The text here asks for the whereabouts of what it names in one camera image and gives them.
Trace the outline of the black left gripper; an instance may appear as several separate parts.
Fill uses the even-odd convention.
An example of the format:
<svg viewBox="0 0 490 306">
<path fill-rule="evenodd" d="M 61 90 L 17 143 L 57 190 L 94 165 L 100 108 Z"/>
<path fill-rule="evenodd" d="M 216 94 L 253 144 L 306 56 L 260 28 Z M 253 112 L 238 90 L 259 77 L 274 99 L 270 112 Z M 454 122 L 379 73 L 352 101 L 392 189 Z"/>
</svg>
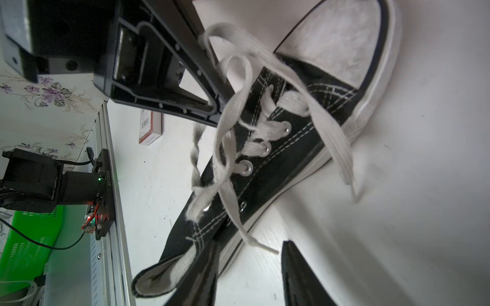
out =
<svg viewBox="0 0 490 306">
<path fill-rule="evenodd" d="M 192 1 L 1 1 L 1 59 L 27 81 L 94 72 L 116 103 L 217 126 L 234 90 L 203 33 Z"/>
</svg>

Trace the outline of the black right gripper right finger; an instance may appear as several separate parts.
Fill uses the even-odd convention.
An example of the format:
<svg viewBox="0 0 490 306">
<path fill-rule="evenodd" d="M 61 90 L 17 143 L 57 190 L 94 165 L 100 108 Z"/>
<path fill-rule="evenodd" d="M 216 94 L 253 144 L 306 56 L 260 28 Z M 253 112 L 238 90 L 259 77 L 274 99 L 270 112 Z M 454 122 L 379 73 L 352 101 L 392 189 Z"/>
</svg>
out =
<svg viewBox="0 0 490 306">
<path fill-rule="evenodd" d="M 291 240 L 282 245 L 281 272 L 285 305 L 336 305 Z"/>
</svg>

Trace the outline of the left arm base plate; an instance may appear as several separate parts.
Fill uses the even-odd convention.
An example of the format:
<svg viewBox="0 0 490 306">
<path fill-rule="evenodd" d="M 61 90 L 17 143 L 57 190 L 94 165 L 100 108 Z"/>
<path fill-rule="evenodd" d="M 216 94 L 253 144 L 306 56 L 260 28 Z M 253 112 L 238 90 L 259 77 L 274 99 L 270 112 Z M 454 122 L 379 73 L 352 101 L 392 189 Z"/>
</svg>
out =
<svg viewBox="0 0 490 306">
<path fill-rule="evenodd" d="M 98 183 L 96 198 L 92 200 L 97 212 L 94 212 L 92 221 L 95 226 L 95 238 L 105 237 L 116 222 L 116 207 L 114 195 L 114 182 L 112 178 L 111 159 L 108 149 L 102 149 L 95 159 L 92 174 Z"/>
</svg>

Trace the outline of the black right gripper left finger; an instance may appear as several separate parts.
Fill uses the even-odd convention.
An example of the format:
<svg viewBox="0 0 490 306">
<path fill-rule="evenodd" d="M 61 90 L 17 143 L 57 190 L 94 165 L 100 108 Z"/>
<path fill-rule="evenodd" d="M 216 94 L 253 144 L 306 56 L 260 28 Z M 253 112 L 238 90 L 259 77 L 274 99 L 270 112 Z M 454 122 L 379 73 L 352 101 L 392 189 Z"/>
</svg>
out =
<svg viewBox="0 0 490 306">
<path fill-rule="evenodd" d="M 209 305 L 216 299 L 220 245 L 211 241 L 186 272 L 165 305 Z"/>
</svg>

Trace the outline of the black canvas sneaker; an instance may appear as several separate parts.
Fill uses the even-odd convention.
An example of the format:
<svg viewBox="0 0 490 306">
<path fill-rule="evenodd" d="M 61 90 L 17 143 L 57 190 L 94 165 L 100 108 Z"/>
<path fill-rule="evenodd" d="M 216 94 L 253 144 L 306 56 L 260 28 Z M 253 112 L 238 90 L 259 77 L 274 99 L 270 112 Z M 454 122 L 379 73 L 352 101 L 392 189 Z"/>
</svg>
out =
<svg viewBox="0 0 490 306">
<path fill-rule="evenodd" d="M 270 204 L 332 161 L 356 198 L 352 142 L 383 96 L 399 52 L 395 1 L 320 1 L 276 50 L 245 29 L 217 23 L 200 35 L 234 44 L 214 64 L 221 77 L 244 68 L 242 88 L 219 118 L 211 160 L 193 168 L 192 194 L 174 223 L 159 261 L 132 280 L 136 298 L 176 292 L 198 277 L 206 247 L 217 243 L 218 271 L 242 246 L 275 253 L 251 230 Z"/>
</svg>

